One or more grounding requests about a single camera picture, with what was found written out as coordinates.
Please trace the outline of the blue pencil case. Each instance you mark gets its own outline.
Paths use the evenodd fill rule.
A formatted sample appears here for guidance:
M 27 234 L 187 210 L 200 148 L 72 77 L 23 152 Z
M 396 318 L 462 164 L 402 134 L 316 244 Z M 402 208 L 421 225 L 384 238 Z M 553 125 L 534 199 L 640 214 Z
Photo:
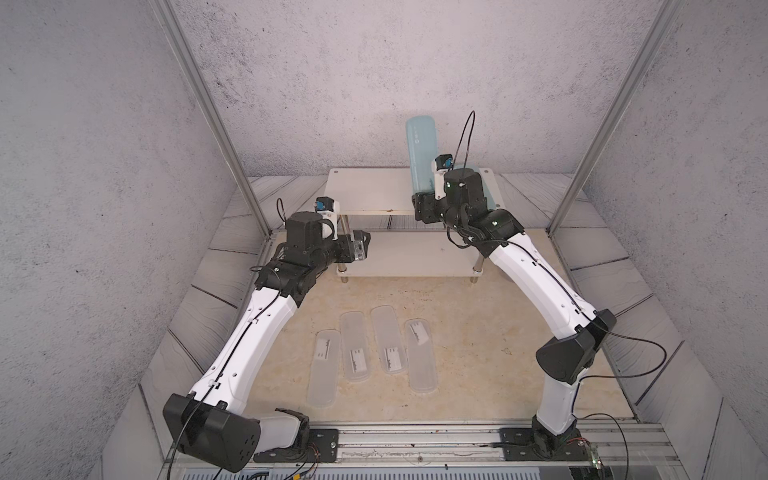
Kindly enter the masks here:
M 437 129 L 431 116 L 416 116 L 406 122 L 406 138 L 413 193 L 435 193 L 433 166 L 438 156 Z
M 465 169 L 464 182 L 467 184 L 469 202 L 473 208 L 478 208 L 480 201 L 485 201 L 487 210 L 495 210 L 499 207 L 498 197 L 492 189 L 491 177 L 483 169 L 467 167 Z

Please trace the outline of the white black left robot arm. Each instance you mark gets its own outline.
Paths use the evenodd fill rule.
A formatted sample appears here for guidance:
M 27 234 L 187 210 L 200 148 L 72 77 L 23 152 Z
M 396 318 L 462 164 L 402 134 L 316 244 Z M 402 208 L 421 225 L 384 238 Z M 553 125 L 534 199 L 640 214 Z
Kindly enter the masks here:
M 333 264 L 365 260 L 371 235 L 342 229 L 332 210 L 295 212 L 285 227 L 285 241 L 256 267 L 254 289 L 217 358 L 186 395 L 171 395 L 163 407 L 172 437 L 169 463 L 182 453 L 238 473 L 259 455 L 298 461 L 310 454 L 306 415 L 277 409 L 256 418 L 243 412 L 278 335 L 317 279 Z

